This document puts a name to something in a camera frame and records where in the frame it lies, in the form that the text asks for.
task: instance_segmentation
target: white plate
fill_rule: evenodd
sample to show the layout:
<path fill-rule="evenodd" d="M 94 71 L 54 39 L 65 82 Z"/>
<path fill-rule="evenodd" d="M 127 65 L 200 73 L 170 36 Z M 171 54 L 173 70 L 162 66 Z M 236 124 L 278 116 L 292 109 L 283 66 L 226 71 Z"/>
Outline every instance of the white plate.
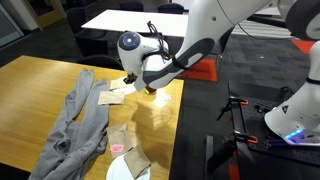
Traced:
<path fill-rule="evenodd" d="M 107 180 L 134 180 L 132 174 L 124 160 L 124 155 L 115 158 L 107 172 Z M 149 180 L 150 167 L 145 170 L 137 180 Z"/>

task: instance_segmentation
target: dark floor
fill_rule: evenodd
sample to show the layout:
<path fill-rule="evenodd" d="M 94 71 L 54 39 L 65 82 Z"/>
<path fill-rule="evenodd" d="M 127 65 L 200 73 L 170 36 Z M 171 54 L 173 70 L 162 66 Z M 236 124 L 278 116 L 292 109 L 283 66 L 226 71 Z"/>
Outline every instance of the dark floor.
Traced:
<path fill-rule="evenodd" d="M 81 58 L 65 20 L 0 49 L 0 67 L 20 55 L 67 62 Z M 230 114 L 215 121 L 220 107 L 226 103 L 229 80 L 297 90 L 308 74 L 309 61 L 289 40 L 256 40 L 231 35 L 219 68 L 218 82 L 185 79 L 170 179 L 203 179 L 203 138 L 207 134 L 223 137 L 231 133 Z M 218 179 L 229 179 L 226 169 L 220 168 L 217 173 Z"/>

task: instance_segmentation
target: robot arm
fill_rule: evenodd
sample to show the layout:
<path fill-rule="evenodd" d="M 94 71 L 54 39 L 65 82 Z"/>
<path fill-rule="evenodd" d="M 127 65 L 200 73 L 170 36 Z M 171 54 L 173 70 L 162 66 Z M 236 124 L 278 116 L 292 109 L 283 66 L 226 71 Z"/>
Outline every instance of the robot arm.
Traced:
<path fill-rule="evenodd" d="M 181 49 L 170 60 L 164 60 L 160 55 L 142 60 L 144 54 L 159 50 L 158 42 L 138 33 L 124 33 L 118 42 L 124 69 L 129 75 L 138 76 L 134 84 L 138 91 L 146 86 L 154 89 L 164 87 L 174 77 L 209 54 L 220 37 L 230 28 L 255 12 L 275 4 L 286 22 L 288 21 L 288 29 L 295 36 L 320 39 L 320 0 L 277 1 L 196 0 L 189 11 L 187 32 Z"/>

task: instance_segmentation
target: wall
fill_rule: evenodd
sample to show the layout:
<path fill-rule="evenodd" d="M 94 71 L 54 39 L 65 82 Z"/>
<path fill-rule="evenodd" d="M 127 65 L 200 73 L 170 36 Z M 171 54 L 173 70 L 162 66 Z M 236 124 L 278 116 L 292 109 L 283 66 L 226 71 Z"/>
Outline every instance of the wall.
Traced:
<path fill-rule="evenodd" d="M 20 29 L 35 30 L 39 28 L 22 0 L 0 0 L 0 3 Z"/>

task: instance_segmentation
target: white table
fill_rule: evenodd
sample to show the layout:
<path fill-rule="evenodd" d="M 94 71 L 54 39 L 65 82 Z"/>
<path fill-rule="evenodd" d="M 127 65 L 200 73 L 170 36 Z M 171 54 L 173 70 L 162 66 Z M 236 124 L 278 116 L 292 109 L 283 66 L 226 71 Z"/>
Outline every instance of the white table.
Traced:
<path fill-rule="evenodd" d="M 150 32 L 148 21 L 151 21 L 158 32 L 164 36 L 184 37 L 188 15 L 106 10 L 84 24 L 82 28 L 120 32 Z"/>

